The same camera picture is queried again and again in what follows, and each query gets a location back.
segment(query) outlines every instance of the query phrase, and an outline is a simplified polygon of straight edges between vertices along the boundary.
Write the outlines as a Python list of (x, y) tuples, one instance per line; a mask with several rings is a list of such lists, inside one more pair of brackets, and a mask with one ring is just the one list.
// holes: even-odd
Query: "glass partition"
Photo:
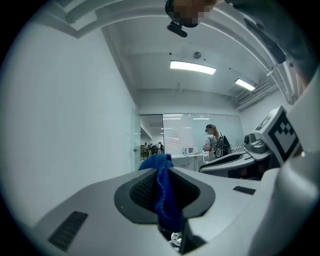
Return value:
[(221, 114), (165, 114), (163, 132), (165, 152), (181, 155), (183, 147), (195, 146), (202, 153), (206, 141), (206, 126), (215, 125), (225, 135), (231, 147), (243, 146), (244, 132), (239, 116)]

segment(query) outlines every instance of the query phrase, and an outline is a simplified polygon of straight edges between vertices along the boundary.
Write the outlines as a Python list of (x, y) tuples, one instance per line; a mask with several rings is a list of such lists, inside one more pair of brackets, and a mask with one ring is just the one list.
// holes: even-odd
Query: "blue cloth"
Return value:
[(168, 168), (173, 167), (171, 155), (154, 154), (144, 160), (139, 168), (140, 170), (156, 168), (157, 198), (154, 202), (154, 210), (158, 214), (159, 225), (172, 232), (182, 231), (182, 211), (178, 209)]

